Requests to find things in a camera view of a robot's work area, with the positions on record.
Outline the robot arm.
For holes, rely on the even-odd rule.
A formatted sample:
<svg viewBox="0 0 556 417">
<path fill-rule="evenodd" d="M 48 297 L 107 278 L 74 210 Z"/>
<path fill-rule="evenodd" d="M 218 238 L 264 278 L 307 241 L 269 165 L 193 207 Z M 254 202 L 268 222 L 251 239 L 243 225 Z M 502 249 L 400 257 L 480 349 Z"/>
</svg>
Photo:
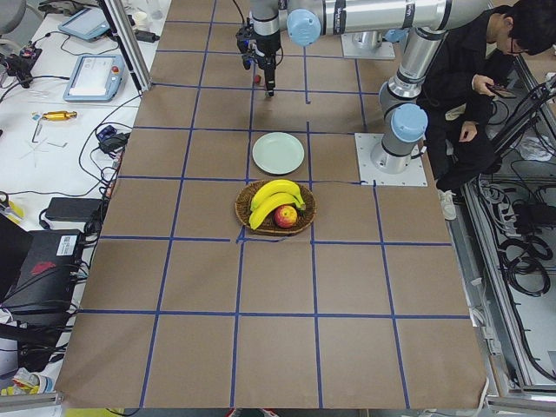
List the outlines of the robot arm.
<svg viewBox="0 0 556 417">
<path fill-rule="evenodd" d="M 379 102 L 385 133 L 373 148 L 371 158 L 385 173 L 403 172 L 411 161 L 414 147 L 425 135 L 427 114 L 416 100 L 445 36 L 444 30 L 411 29 L 397 72 L 381 87 Z"/>
<path fill-rule="evenodd" d="M 254 59 L 272 96 L 282 28 L 301 47 L 320 36 L 409 29 L 402 64 L 387 83 L 391 97 L 409 101 L 420 94 L 447 31 L 470 23 L 486 8 L 486 1 L 252 1 L 248 40 L 255 43 Z"/>
</svg>

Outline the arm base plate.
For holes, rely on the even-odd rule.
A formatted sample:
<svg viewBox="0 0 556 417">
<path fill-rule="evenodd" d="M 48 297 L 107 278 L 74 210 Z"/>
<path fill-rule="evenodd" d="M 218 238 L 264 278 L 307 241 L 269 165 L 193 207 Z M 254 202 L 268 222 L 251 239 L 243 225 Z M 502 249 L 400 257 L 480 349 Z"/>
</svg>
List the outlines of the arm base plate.
<svg viewBox="0 0 556 417">
<path fill-rule="evenodd" d="M 394 46 L 384 41 L 379 31 L 365 31 L 341 36 L 343 56 L 353 59 L 394 60 Z"/>
<path fill-rule="evenodd" d="M 383 134 L 356 133 L 360 183 L 368 186 L 426 187 L 422 154 L 416 142 L 408 156 L 392 156 L 382 147 Z"/>
</svg>

